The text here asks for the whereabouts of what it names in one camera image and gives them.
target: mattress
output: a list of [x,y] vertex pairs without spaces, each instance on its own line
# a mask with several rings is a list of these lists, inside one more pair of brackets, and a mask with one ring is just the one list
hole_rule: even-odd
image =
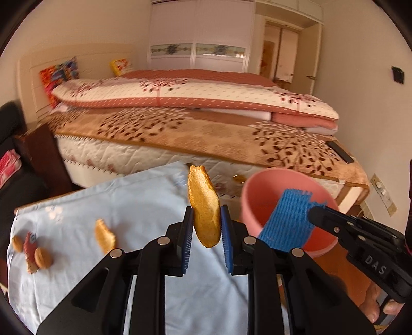
[[[135,146],[87,137],[56,135],[62,158],[66,162],[120,175],[181,161],[204,165],[213,186],[221,197],[239,197],[244,182],[263,169],[259,166],[233,163],[218,158],[181,153],[149,146]],[[345,188],[343,180],[312,178],[337,199]]]

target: door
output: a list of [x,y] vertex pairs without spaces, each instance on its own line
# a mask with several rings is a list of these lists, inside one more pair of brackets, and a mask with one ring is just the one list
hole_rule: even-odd
[[288,83],[292,81],[292,75],[295,70],[298,42],[298,33],[287,29],[282,29],[276,79]]
[[290,90],[294,93],[312,94],[318,72],[322,25],[315,24],[299,33],[295,69]]

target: pink bowl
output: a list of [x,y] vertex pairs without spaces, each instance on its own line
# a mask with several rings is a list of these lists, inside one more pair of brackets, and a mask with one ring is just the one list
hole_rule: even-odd
[[[339,210],[329,192],[310,177],[293,170],[268,168],[251,176],[242,189],[242,220],[252,236],[258,236],[286,189],[312,192],[311,201],[326,202],[334,210]],[[312,258],[330,251],[337,243],[337,237],[315,227],[303,247]]]

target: wall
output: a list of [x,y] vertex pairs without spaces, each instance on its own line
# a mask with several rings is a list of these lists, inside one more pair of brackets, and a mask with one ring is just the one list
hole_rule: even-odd
[[[324,5],[325,28],[314,95],[341,116],[337,137],[368,177],[382,180],[398,211],[390,218],[377,192],[366,200],[377,221],[404,232],[412,158],[412,52],[371,0]],[[393,81],[391,66],[405,72]]]
[[146,67],[150,0],[43,0],[17,29],[0,57],[0,105],[17,99],[16,64],[29,50],[87,42],[136,45]]
[[265,40],[266,19],[263,15],[255,15],[253,27],[252,45],[250,47],[250,58],[248,72],[259,74],[260,61],[262,60],[263,42]]
[[281,29],[276,26],[271,26],[267,24],[265,26],[265,40],[270,42],[279,43],[281,36]]

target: colorful pillow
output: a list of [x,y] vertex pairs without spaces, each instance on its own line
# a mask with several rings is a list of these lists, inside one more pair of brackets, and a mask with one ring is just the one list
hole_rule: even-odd
[[52,91],[63,82],[79,79],[77,59],[76,57],[73,57],[71,60],[62,64],[45,68],[44,70],[41,70],[39,74],[50,104],[53,108],[56,108],[59,104],[59,100],[53,96]]
[[20,156],[13,150],[7,151],[0,159],[0,188],[21,168]]

